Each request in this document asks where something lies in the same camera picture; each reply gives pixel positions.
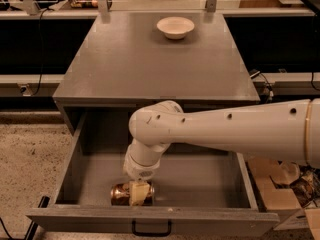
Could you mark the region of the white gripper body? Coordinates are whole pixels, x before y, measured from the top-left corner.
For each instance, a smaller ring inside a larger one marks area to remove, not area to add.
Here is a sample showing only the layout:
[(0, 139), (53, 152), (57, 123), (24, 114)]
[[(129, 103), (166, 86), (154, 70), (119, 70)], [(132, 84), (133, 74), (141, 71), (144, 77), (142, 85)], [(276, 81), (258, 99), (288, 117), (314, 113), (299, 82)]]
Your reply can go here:
[(134, 181), (149, 181), (155, 176), (159, 167), (160, 162), (151, 166), (140, 165), (130, 155), (126, 154), (123, 171)]

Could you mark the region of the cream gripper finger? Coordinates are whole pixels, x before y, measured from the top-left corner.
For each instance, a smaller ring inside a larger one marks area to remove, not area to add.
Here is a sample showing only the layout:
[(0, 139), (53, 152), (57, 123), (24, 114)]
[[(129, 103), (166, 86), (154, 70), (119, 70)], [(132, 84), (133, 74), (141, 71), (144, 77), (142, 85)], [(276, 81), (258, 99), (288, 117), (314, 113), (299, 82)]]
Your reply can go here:
[(130, 181), (129, 182), (129, 205), (141, 206), (147, 198), (150, 185), (145, 181)]

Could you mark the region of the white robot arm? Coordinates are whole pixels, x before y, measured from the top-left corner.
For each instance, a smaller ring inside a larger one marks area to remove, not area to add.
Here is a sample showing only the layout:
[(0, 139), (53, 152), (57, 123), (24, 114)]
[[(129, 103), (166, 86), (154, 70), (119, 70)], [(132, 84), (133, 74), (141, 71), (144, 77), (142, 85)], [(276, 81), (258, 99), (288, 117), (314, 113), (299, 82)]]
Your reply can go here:
[(315, 99), (186, 113), (162, 101), (130, 117), (123, 170), (152, 179), (173, 143), (233, 151), (320, 168), (320, 102)]

